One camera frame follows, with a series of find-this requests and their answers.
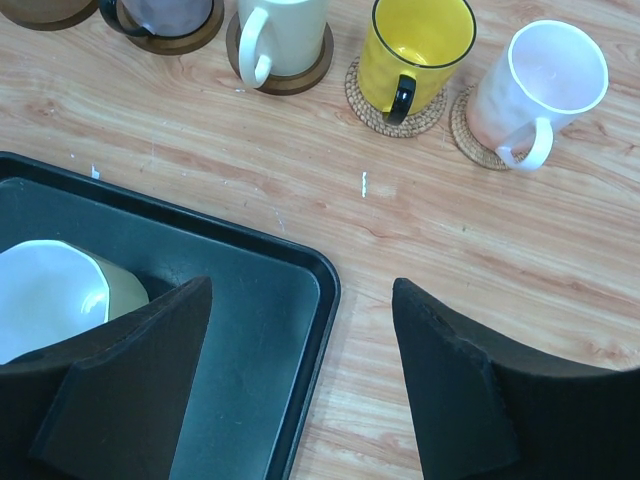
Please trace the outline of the pink mug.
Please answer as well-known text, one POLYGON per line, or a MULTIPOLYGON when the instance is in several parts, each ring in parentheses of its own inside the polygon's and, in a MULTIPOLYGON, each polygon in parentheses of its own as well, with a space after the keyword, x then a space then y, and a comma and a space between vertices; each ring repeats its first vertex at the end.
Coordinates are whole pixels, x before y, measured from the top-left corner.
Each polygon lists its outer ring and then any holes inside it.
POLYGON ((471 134, 509 169, 534 171, 554 135, 596 107, 609 85, 604 54, 578 27, 537 20, 512 37, 469 96, 471 134))

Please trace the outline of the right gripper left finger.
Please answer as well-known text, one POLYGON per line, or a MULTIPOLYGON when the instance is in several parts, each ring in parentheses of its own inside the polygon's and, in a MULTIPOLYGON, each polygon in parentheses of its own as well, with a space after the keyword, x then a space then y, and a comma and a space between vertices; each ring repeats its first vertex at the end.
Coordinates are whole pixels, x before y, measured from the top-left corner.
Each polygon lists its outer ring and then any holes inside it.
POLYGON ((198 276, 2 365, 2 478, 168 478, 212 298, 198 276))

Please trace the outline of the cream yellow mug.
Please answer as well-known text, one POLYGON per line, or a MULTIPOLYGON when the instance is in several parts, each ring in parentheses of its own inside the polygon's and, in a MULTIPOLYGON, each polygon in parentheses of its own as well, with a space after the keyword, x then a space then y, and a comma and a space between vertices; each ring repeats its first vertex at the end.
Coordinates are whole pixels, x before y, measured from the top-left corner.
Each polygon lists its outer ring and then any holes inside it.
POLYGON ((305 72, 318 59, 329 3, 325 0, 242 0, 240 77, 251 88, 271 75, 305 72))

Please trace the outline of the white mug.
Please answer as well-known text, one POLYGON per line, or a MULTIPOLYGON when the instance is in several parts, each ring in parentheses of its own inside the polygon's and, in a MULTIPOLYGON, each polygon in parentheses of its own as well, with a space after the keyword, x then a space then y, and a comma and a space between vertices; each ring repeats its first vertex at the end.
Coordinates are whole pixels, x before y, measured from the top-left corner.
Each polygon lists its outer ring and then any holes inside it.
POLYGON ((59 240, 1 253, 1 362, 132 312, 149 295, 128 270, 59 240))

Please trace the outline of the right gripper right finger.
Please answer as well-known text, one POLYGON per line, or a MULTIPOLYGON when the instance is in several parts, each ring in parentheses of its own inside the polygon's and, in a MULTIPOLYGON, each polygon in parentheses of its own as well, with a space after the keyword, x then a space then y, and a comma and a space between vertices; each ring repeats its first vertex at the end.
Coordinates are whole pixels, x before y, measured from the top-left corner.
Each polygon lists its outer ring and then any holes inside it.
POLYGON ((529 347, 406 278, 393 325, 427 479, 635 479, 639 372, 529 347))

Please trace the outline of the lilac mug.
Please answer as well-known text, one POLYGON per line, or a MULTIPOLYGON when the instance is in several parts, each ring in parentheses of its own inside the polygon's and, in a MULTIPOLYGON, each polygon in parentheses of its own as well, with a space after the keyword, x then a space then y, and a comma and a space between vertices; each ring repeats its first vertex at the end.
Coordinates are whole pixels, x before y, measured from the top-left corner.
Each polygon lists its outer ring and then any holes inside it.
POLYGON ((201 27, 211 14, 212 0, 103 0, 98 2, 105 22, 115 31, 132 36, 180 37, 201 27), (123 6, 137 27, 126 27, 117 7, 123 6))

